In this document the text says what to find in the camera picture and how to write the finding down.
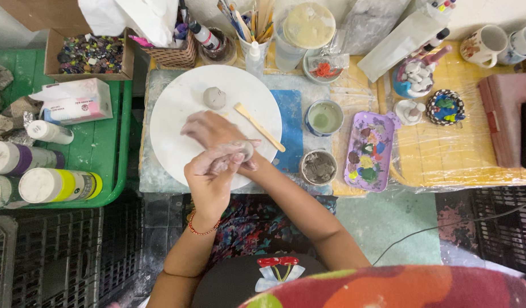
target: tissue package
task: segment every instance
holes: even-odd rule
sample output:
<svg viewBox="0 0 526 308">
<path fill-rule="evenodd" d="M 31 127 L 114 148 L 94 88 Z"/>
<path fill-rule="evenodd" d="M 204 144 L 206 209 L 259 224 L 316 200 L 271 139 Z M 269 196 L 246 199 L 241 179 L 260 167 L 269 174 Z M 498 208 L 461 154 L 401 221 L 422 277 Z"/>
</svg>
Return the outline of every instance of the tissue package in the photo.
<svg viewBox="0 0 526 308">
<path fill-rule="evenodd" d="M 57 125 L 113 117 L 109 85 L 97 78 L 48 84 L 30 97 L 44 102 L 39 117 Z"/>
</svg>

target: black cable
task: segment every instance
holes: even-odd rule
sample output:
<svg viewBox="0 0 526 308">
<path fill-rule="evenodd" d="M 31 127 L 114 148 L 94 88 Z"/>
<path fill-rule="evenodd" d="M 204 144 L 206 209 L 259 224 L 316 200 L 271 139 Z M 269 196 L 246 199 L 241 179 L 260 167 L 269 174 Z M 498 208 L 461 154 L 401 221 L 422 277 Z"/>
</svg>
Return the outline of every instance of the black cable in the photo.
<svg viewBox="0 0 526 308">
<path fill-rule="evenodd" d="M 406 238 L 412 236 L 412 235 L 415 235 L 415 234 L 419 234 L 421 232 L 424 232 L 424 231 L 429 231 L 429 230 L 433 230 L 433 229 L 437 229 L 437 228 L 443 228 L 443 227 L 449 227 L 449 226 L 454 226 L 454 225 L 458 225 L 458 224 L 465 224 L 467 222 L 477 222 L 477 221 L 484 221 L 484 220 L 489 220 L 489 219 L 495 219 L 495 218 L 499 218 L 499 217 L 502 217 L 502 216 L 506 216 L 506 215 L 509 215 L 509 214 L 512 214 L 514 212 L 517 212 L 519 211 L 520 209 L 526 207 L 526 203 L 524 203 L 523 205 L 521 206 L 518 206 L 517 208 L 514 208 L 512 210 L 509 210 L 508 212 L 504 212 L 502 214 L 497 214 L 497 215 L 491 215 L 491 216 L 486 216 L 486 217 L 481 217 L 481 218 L 475 218 L 475 219 L 467 219 L 467 220 L 461 220 L 461 221 L 458 221 L 458 222 L 454 222 L 452 224 L 447 224 L 447 225 L 443 225 L 443 226 L 437 226 L 437 227 L 432 227 L 432 228 L 426 228 L 426 229 L 423 229 L 423 230 L 419 230 L 417 232 L 414 232 L 414 233 L 411 233 L 410 235 L 407 235 L 405 236 L 404 238 L 402 238 L 401 240 L 399 241 L 396 241 L 394 243 L 392 243 L 390 246 L 388 246 L 388 248 L 383 251 L 383 253 L 381 254 L 381 256 L 379 256 L 379 258 L 377 259 L 376 262 L 373 263 L 373 265 L 375 266 L 375 264 L 377 264 L 377 262 L 379 262 L 379 260 L 381 260 L 381 258 L 384 256 L 384 254 L 387 253 L 387 251 L 389 249 L 392 248 L 392 246 L 398 244 L 399 242 L 405 240 Z"/>
</svg>

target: purple paint palette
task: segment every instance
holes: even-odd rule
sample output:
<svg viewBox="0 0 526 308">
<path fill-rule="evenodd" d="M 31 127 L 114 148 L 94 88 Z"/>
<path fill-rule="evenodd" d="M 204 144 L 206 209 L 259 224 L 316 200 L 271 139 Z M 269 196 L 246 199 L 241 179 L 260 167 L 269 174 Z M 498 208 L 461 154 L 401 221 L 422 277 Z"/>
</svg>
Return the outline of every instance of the purple paint palette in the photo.
<svg viewBox="0 0 526 308">
<path fill-rule="evenodd" d="M 386 115 L 362 111 L 354 116 L 344 169 L 349 186 L 376 193 L 387 187 L 394 129 Z"/>
</svg>

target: white round board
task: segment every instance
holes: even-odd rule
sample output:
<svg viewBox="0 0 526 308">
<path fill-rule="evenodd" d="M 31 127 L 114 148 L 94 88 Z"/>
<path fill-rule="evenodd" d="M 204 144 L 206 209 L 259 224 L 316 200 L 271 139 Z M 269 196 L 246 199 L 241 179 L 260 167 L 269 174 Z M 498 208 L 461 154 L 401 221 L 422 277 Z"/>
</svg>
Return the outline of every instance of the white round board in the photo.
<svg viewBox="0 0 526 308">
<path fill-rule="evenodd" d="M 233 107 L 241 102 L 276 140 L 280 142 L 282 137 L 278 104 L 269 89 L 255 76 L 226 65 L 207 65 L 187 71 L 173 80 L 158 97 L 149 128 L 151 144 L 159 163 L 172 178 L 184 185 L 187 185 L 184 166 L 204 148 L 196 140 L 179 133 L 189 115 L 209 110 L 202 102 L 202 95 L 210 87 L 218 87 L 227 94 L 225 107 L 217 113 L 237 124 L 249 139 L 261 139 L 257 151 L 268 161 L 274 159 L 277 149 Z M 248 178 L 236 174 L 231 189 L 238 189 L 248 183 Z"/>
</svg>

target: white pebble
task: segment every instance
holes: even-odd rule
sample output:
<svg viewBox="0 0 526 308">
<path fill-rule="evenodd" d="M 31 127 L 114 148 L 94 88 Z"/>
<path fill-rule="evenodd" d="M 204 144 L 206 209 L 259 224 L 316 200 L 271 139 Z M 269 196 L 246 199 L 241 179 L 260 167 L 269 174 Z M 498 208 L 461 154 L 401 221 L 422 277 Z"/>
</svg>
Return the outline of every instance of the white pebble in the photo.
<svg viewBox="0 0 526 308">
<path fill-rule="evenodd" d="M 419 64 L 417 62 L 409 62 L 406 66 L 405 66 L 405 72 L 410 74 L 410 73 L 419 73 L 419 71 L 421 70 L 421 67 L 419 66 Z"/>
<path fill-rule="evenodd" d="M 415 74 L 415 73 L 410 73 L 410 74 L 407 74 L 407 76 L 415 81 L 418 82 L 421 82 L 421 80 L 423 80 L 422 77 L 420 77 L 419 75 Z"/>
<path fill-rule="evenodd" d="M 427 70 L 426 68 L 422 68 L 418 74 L 419 76 L 425 78 L 431 75 L 431 72 Z"/>
<path fill-rule="evenodd" d="M 412 83 L 411 84 L 411 90 L 415 92 L 420 92 L 423 88 L 418 83 Z"/>
<path fill-rule="evenodd" d="M 427 77 L 423 79 L 421 82 L 419 82 L 419 85 L 421 85 L 423 89 L 426 89 L 431 84 L 432 84 L 432 80 L 430 79 L 430 77 Z"/>
<path fill-rule="evenodd" d="M 433 73 L 436 70 L 436 64 L 435 63 L 430 64 L 429 66 L 427 66 L 427 70 Z"/>
</svg>

